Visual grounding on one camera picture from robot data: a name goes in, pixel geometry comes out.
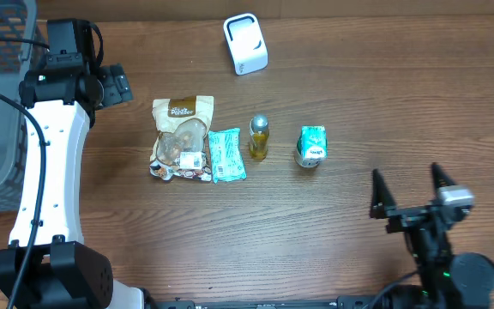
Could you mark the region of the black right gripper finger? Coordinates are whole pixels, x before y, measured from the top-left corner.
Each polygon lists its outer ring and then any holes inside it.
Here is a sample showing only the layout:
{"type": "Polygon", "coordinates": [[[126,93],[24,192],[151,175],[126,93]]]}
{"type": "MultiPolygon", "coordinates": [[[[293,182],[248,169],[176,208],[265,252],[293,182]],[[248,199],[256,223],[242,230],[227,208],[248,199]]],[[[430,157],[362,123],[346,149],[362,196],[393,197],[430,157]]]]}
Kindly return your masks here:
{"type": "Polygon", "coordinates": [[[456,182],[436,162],[431,164],[431,176],[435,189],[456,185],[456,182]]]}
{"type": "Polygon", "coordinates": [[[372,171],[372,198],[370,218],[385,219],[388,212],[396,210],[397,204],[378,169],[372,171]]]}

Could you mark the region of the brown white snack bag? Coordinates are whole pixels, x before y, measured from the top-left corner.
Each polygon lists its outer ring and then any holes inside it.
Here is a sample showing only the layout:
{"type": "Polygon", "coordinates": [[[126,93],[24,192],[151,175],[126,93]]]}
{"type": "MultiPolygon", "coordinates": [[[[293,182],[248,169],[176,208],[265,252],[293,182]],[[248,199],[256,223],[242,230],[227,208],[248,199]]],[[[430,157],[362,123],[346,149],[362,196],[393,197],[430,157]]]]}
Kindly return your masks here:
{"type": "Polygon", "coordinates": [[[158,136],[150,156],[150,173],[164,181],[175,177],[211,181],[205,142],[214,115],[214,98],[155,99],[152,115],[158,136]]]}

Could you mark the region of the green white Knorr jar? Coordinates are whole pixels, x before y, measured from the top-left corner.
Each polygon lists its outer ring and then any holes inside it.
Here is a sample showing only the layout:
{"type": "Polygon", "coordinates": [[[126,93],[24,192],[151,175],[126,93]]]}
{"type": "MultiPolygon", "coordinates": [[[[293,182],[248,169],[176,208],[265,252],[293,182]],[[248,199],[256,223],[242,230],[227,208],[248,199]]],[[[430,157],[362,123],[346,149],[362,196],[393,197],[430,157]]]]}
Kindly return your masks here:
{"type": "Polygon", "coordinates": [[[301,167],[316,167],[325,159],[325,151],[317,145],[304,148],[298,143],[294,153],[294,159],[301,167]]]}

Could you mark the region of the green tissue pack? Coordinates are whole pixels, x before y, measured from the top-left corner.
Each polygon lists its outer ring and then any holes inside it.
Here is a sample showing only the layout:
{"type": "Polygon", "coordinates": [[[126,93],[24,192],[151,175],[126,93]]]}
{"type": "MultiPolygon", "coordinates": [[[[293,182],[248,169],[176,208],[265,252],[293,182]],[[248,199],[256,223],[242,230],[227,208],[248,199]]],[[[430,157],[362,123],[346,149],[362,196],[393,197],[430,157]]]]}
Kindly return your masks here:
{"type": "Polygon", "coordinates": [[[303,160],[322,161],[327,158],[328,141],[324,126],[303,126],[299,139],[299,153],[303,160]]]}

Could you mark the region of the teal wet wipes packet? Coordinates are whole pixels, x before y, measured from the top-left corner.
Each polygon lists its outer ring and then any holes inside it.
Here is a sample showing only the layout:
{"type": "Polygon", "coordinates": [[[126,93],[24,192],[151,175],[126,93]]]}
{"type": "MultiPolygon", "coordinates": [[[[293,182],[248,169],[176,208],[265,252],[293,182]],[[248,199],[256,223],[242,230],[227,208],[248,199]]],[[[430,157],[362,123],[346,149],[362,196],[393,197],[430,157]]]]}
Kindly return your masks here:
{"type": "Polygon", "coordinates": [[[231,128],[208,133],[213,182],[231,182],[246,179],[240,152],[240,129],[231,128]]]}

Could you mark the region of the yellow Vim bottle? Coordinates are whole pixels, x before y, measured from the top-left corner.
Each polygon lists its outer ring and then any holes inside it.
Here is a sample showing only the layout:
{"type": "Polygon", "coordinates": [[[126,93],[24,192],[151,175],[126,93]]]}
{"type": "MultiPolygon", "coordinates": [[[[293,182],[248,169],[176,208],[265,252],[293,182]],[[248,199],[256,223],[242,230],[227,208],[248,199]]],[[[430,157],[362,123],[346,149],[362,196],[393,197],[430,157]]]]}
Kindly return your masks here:
{"type": "Polygon", "coordinates": [[[263,160],[268,154],[269,122],[263,114],[256,114],[250,121],[250,155],[263,160]]]}

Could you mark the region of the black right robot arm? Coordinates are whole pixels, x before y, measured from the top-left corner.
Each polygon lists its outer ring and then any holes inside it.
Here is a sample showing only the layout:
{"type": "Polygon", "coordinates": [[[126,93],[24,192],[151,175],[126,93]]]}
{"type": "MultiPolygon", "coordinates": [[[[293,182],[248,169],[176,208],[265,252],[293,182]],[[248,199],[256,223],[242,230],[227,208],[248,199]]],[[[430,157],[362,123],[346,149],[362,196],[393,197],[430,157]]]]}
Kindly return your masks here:
{"type": "Polygon", "coordinates": [[[378,170],[372,171],[370,217],[386,219],[388,233],[402,233],[416,270],[391,282],[369,308],[489,308],[494,262],[479,253],[455,255],[447,232],[471,213],[474,194],[431,164],[434,197],[400,209],[378,170]]]}

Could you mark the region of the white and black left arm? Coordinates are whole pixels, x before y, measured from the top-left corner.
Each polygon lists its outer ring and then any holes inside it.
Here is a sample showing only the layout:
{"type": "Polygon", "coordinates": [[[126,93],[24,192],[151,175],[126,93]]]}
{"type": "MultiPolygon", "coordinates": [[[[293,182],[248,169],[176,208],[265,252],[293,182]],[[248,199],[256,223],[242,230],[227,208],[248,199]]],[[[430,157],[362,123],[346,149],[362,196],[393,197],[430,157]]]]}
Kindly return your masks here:
{"type": "Polygon", "coordinates": [[[0,250],[0,290],[11,308],[151,308],[150,294],[117,281],[109,259],[81,231],[81,157],[95,113],[130,101],[120,64],[103,65],[98,27],[52,20],[38,66],[14,107],[27,125],[20,209],[0,250]]]}

